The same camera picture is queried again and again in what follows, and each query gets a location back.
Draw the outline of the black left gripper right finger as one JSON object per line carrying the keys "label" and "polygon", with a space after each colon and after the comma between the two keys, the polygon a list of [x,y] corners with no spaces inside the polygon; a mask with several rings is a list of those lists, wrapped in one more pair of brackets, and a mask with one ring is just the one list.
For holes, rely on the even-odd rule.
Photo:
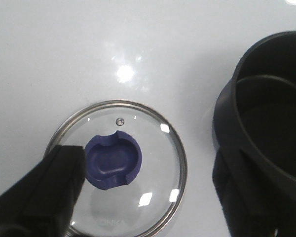
{"label": "black left gripper right finger", "polygon": [[296,200],[242,151],[219,148],[213,183],[233,237],[296,237]]}

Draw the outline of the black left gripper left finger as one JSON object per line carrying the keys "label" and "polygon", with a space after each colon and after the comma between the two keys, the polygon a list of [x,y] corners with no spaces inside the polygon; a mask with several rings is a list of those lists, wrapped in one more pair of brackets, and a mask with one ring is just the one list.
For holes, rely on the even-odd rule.
{"label": "black left gripper left finger", "polygon": [[82,146],[55,146],[0,195],[0,237],[63,237],[85,180]]}

